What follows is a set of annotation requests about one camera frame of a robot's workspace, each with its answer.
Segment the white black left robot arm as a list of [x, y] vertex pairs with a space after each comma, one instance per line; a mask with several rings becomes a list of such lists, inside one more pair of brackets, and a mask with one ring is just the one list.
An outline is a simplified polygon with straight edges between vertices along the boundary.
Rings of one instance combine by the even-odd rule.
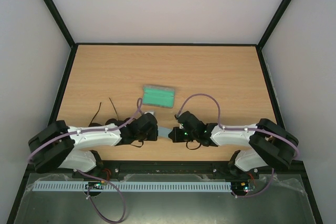
[[29, 140], [28, 163], [40, 174], [57, 168], [89, 172], [99, 163], [94, 147], [156, 141], [157, 124], [151, 113], [125, 121], [111, 119], [106, 125], [92, 124], [89, 127], [67, 126], [64, 120], [55, 121]]

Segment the light blue cleaning cloth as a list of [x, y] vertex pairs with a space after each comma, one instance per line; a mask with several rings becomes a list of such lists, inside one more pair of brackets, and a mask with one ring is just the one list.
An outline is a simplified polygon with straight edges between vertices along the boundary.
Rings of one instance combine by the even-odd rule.
[[157, 133], [158, 137], [163, 137], [163, 138], [170, 138], [169, 134], [173, 131], [172, 129], [161, 127], [161, 126], [159, 126], [157, 130], [158, 130], [158, 133]]

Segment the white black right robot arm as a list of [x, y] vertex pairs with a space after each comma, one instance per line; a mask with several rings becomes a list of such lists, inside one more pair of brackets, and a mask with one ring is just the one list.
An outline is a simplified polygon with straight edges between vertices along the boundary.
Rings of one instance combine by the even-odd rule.
[[176, 120], [179, 126], [168, 134], [174, 143], [196, 141], [205, 147], [246, 147], [245, 151], [234, 151], [228, 162], [227, 172], [235, 178], [265, 166], [287, 171], [299, 155], [297, 138], [269, 119], [251, 125], [228, 126], [203, 123], [186, 111]]

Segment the grey glasses case green lining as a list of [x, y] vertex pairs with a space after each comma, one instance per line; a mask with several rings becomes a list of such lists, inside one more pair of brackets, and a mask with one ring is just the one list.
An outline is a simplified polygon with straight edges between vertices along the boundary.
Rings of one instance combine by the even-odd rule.
[[143, 104], [172, 108], [174, 105], [175, 89], [169, 87], [144, 85]]

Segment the black sunglasses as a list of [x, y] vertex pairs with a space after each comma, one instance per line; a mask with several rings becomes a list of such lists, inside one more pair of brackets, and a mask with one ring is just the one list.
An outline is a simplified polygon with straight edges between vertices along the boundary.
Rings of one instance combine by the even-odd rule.
[[106, 125], [120, 119], [111, 97], [108, 97], [108, 100], [99, 103], [96, 113], [88, 124], [89, 127]]

